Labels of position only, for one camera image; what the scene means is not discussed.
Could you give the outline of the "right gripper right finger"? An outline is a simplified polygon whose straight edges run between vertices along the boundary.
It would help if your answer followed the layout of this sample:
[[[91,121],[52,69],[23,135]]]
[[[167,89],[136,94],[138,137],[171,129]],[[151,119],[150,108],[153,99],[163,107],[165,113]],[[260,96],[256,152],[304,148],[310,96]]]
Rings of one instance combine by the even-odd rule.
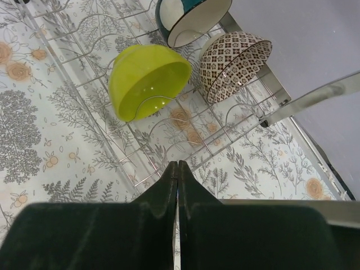
[[[359,203],[217,199],[178,164],[182,269],[358,269]]]

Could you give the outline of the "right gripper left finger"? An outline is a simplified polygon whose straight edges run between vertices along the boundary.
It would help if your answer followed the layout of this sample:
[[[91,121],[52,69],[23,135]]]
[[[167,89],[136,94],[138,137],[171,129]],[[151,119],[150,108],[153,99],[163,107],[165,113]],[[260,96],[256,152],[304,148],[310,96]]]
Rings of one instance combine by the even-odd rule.
[[[14,220],[2,269],[173,269],[178,164],[130,203],[35,203]]]

